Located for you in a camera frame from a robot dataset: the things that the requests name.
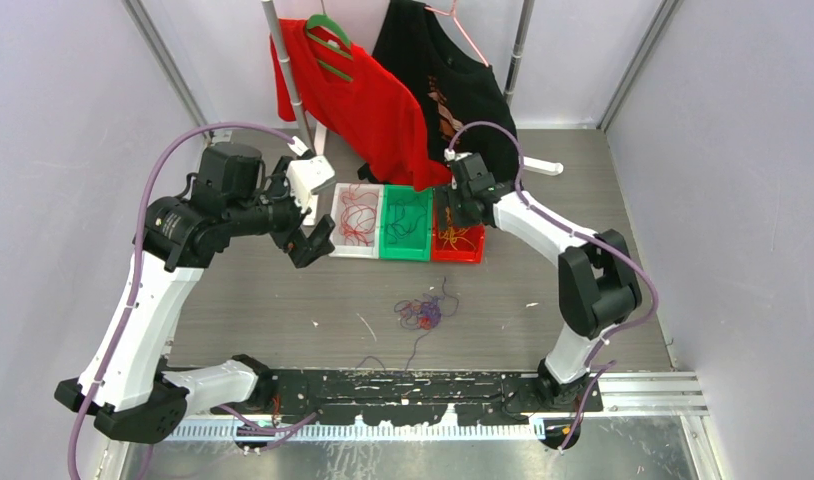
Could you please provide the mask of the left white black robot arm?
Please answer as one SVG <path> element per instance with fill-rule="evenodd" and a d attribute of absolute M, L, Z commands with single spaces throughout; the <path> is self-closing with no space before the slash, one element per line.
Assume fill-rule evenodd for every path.
<path fill-rule="evenodd" d="M 268 169 L 254 147 L 207 147 L 183 192 L 146 208 L 114 319 L 89 366 L 61 381 L 56 399 L 85 411 L 106 437 L 146 445 L 195 413 L 230 404 L 268 409 L 277 384 L 265 364 L 238 354 L 216 366 L 171 371 L 170 344 L 187 297 L 233 238 L 267 235 L 298 268 L 330 254 L 333 219 L 322 217 L 310 233 L 303 223 L 315 196 L 334 181 L 329 161 L 311 152 L 284 156 Z"/>

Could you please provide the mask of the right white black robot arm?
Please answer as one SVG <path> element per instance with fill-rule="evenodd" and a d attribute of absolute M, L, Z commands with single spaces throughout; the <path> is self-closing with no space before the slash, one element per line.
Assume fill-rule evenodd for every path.
<path fill-rule="evenodd" d="M 442 218 L 458 228 L 478 225 L 506 232 L 557 269 L 558 307 L 565 323 L 554 348 L 540 361 L 534 388 L 541 403 L 560 411 L 588 384 L 598 344 L 604 343 L 642 303 L 625 238 L 597 233 L 542 209 L 517 181 L 495 179 L 477 153 L 445 153 L 452 179 L 434 190 Z"/>

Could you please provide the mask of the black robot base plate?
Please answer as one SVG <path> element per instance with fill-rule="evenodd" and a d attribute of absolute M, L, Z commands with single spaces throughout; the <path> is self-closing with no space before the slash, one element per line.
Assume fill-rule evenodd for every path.
<path fill-rule="evenodd" d="M 457 426 L 520 425 L 540 414 L 574 415 L 603 408 L 600 391 L 579 385 L 551 399 L 532 372 L 412 370 L 274 371 L 265 398 L 236 403 L 251 418 L 263 414 L 284 423 L 314 415 L 320 425 L 433 426 L 447 413 Z"/>

